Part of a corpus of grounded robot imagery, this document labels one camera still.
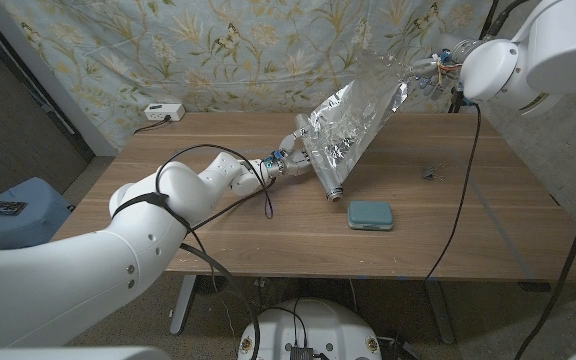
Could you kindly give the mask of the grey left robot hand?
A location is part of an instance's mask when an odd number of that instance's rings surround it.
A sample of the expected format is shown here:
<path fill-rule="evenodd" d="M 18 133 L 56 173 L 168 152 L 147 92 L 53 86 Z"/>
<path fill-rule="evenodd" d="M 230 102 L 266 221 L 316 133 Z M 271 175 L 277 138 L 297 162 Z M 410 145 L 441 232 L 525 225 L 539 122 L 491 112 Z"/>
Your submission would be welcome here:
<path fill-rule="evenodd" d="M 304 147 L 298 148 L 297 143 L 303 140 L 312 126 L 304 115 L 298 115 L 295 119 L 297 128 L 287 135 L 280 143 L 277 150 L 264 158 L 259 167 L 268 178 L 282 176 L 300 176 L 312 170 L 309 154 Z"/>

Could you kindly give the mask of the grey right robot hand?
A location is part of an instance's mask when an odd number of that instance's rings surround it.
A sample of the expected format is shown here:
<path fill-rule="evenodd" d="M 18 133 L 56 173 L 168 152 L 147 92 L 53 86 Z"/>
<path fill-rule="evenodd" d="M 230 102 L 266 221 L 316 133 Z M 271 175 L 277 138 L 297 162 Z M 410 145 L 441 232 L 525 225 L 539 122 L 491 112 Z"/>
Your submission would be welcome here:
<path fill-rule="evenodd" d="M 432 50 L 428 57 L 409 65 L 405 77 L 431 100 L 438 100 L 446 90 L 451 94 L 462 93 L 461 68 L 467 57 L 482 44 L 483 40 L 463 39 L 450 47 Z"/>

